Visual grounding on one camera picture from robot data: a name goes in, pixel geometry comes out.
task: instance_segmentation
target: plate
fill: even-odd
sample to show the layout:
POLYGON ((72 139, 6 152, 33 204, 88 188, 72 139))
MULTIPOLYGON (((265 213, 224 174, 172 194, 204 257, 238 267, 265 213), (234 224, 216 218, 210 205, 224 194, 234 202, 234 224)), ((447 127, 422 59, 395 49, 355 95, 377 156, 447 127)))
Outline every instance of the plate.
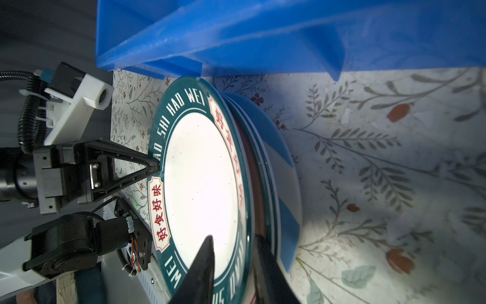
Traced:
POLYGON ((170 294, 211 234, 213 301, 241 303, 254 235, 253 196, 242 139, 219 93, 201 78, 175 80, 160 100, 148 152, 160 161, 147 197, 170 294))
POLYGON ((289 272, 297 254, 302 225, 300 186, 292 155, 273 121, 260 107, 240 95, 230 92, 224 94, 248 115, 264 142, 278 194, 278 204, 275 205, 278 214, 276 235, 279 239, 277 263, 289 272))
POLYGON ((262 181, 262 192, 263 196, 265 197, 264 214, 267 231, 266 239, 270 244, 272 253, 276 255, 276 231, 278 227, 277 222, 275 221, 277 213, 274 210, 274 206, 278 203, 278 196, 273 173, 264 148, 264 143, 261 140, 255 125, 251 122, 248 115, 243 112, 241 107, 238 106, 238 104, 236 104, 230 97, 225 96, 224 92, 221 92, 221 94, 236 121, 242 126, 244 134, 249 139, 252 151, 255 154, 258 173, 260 175, 260 180, 262 181))

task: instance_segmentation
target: wires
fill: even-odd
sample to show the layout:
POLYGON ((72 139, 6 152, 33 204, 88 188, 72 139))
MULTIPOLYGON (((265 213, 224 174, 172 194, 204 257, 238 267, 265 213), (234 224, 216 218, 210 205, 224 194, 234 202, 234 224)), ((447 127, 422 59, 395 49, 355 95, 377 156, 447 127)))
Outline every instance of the wires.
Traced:
POLYGON ((138 242, 137 242, 137 239, 136 239, 136 238, 133 238, 133 240, 135 240, 135 246, 136 246, 136 255, 135 255, 135 256, 137 257, 137 269, 138 269, 139 271, 141 271, 141 269, 140 269, 140 264, 139 264, 139 244, 138 244, 138 242))
POLYGON ((131 257, 131 267, 133 268, 134 265, 136 264, 137 270, 141 271, 140 269, 140 263, 139 263, 139 244, 137 243, 136 238, 132 237, 132 242, 131 242, 131 251, 130 251, 130 257, 131 257))
POLYGON ((119 196, 115 196, 115 197, 112 197, 110 198, 109 200, 107 200, 106 202, 104 202, 103 204, 99 205, 98 207, 96 207, 93 211, 91 211, 87 216, 92 216, 95 212, 97 212, 98 210, 100 210, 101 208, 103 208, 104 206, 108 205, 109 203, 111 203, 112 201, 116 200, 116 199, 119 199, 121 197, 119 196))

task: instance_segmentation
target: leaf pattern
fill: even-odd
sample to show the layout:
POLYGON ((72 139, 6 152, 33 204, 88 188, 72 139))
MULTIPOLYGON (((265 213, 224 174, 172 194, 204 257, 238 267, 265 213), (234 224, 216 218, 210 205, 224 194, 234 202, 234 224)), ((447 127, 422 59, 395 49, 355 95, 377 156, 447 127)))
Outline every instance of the leaf pattern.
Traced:
MULTIPOLYGON (((325 73, 208 79, 253 100, 291 151, 303 219, 287 280, 301 301, 425 304, 461 294, 464 302, 481 303, 469 290, 481 292, 483 277, 450 285, 434 261, 437 252, 460 254, 455 241, 444 241, 457 234, 447 212, 478 237, 473 244, 486 239, 484 73, 345 72, 338 82, 325 73), (434 113, 429 125, 416 116, 423 111, 434 113), (391 223, 411 215, 417 224, 390 240, 391 223)), ((153 113, 172 81, 115 71, 111 139, 146 153, 153 113)), ((116 166, 120 176, 138 169, 116 166)), ((148 217, 145 184, 124 191, 148 217)))
POLYGON ((307 295, 307 304, 324 304, 322 292, 319 287, 317 287, 314 280, 311 280, 311 290, 307 295))
POLYGON ((375 275, 375 266, 359 266, 341 272, 343 284, 351 288, 364 288, 375 275))

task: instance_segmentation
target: white surface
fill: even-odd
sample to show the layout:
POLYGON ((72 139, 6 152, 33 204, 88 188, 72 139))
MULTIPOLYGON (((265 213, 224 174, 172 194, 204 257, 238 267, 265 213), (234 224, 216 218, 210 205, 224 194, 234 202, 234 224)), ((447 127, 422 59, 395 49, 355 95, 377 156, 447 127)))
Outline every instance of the white surface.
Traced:
POLYGON ((22 270, 22 264, 30 260, 31 247, 32 240, 20 237, 0 250, 0 297, 46 279, 32 269, 22 270))
POLYGON ((214 278, 236 241, 238 200, 233 165, 217 127, 190 113, 175 126, 165 165, 166 212, 174 243, 189 268, 206 236, 214 240, 214 278))
POLYGON ((63 100, 63 102, 46 102, 47 126, 53 129, 44 140, 44 145, 80 140, 93 110, 106 109, 110 104, 113 90, 111 85, 89 74, 83 77, 73 98, 49 88, 45 89, 46 93, 63 100), (106 96, 99 103, 104 90, 106 90, 106 96))

